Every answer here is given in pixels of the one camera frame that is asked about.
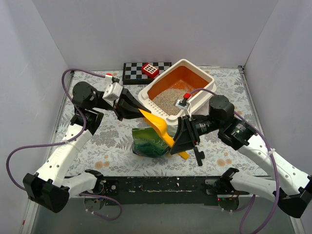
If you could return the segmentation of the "green litter bag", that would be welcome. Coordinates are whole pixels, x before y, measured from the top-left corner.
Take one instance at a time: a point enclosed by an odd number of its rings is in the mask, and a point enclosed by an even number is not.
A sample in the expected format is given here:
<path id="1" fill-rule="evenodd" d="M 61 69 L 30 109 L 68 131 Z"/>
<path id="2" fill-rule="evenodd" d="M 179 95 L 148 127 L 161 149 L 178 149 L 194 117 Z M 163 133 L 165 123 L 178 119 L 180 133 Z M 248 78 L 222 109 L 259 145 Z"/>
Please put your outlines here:
<path id="1" fill-rule="evenodd" d="M 132 129 L 132 151 L 149 158 L 159 158 L 169 152 L 167 143 L 159 137 L 152 127 Z"/>

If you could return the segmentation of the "black bag clip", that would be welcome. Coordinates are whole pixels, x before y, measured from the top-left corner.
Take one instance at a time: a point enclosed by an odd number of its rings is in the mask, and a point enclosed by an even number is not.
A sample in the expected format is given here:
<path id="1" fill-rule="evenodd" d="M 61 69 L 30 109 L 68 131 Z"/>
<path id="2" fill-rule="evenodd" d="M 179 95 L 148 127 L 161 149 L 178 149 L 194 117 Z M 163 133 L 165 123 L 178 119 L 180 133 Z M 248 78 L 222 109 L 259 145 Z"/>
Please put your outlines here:
<path id="1" fill-rule="evenodd" d="M 199 151 L 196 146 L 193 148 L 193 151 L 194 151 L 194 154 L 195 154 L 198 166 L 199 167 L 202 166 L 203 165 L 202 160 L 205 158 L 204 152 L 203 151 Z"/>

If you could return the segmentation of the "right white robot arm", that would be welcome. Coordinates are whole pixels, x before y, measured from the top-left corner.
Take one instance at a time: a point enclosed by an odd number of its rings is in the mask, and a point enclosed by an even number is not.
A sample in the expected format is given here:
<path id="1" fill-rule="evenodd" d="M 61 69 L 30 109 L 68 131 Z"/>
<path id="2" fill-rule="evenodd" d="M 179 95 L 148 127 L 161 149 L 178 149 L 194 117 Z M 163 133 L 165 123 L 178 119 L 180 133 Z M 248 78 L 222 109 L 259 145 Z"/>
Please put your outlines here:
<path id="1" fill-rule="evenodd" d="M 312 177 L 297 169 L 272 148 L 256 130 L 234 116 L 234 105 L 222 95 L 209 100 L 209 114 L 184 116 L 178 119 L 171 154 L 193 150 L 199 166 L 205 155 L 196 147 L 200 136 L 218 131 L 218 138 L 227 146 L 248 157 L 272 179 L 263 179 L 229 168 L 207 189 L 211 194 L 234 191 L 255 194 L 277 202 L 278 207 L 294 218 L 300 218 L 312 200 Z"/>

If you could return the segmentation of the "yellow plastic scoop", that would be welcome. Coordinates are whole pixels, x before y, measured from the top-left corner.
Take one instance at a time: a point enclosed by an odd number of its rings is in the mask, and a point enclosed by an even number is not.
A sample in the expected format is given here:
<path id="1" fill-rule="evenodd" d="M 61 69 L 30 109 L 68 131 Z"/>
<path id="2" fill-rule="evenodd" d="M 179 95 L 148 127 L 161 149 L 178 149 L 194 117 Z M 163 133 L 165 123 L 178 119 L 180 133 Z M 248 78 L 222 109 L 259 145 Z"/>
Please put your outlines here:
<path id="1" fill-rule="evenodd" d="M 156 133 L 162 138 L 167 145 L 169 146 L 169 151 L 174 144 L 174 138 L 167 132 L 167 123 L 160 117 L 157 117 L 151 113 L 141 110 L 143 114 L 143 119 L 146 123 L 148 123 L 148 127 L 152 127 Z"/>

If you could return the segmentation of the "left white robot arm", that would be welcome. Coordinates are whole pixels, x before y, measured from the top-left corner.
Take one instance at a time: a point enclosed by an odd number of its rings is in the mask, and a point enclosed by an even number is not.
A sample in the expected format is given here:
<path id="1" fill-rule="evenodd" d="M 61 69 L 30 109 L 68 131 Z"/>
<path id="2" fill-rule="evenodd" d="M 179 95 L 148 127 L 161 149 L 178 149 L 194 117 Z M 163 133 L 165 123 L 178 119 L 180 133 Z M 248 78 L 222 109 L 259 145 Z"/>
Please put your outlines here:
<path id="1" fill-rule="evenodd" d="M 76 195 L 85 191 L 99 195 L 104 189 L 104 176 L 92 169 L 71 178 L 65 177 L 102 122 L 104 114 L 98 109 L 113 111 L 120 121 L 143 118 L 142 111 L 148 111 L 118 82 L 109 84 L 105 91 L 98 91 L 85 81 L 78 82 L 73 87 L 72 103 L 76 112 L 61 145 L 33 175 L 27 174 L 23 179 L 30 200 L 54 213 L 60 212 Z"/>

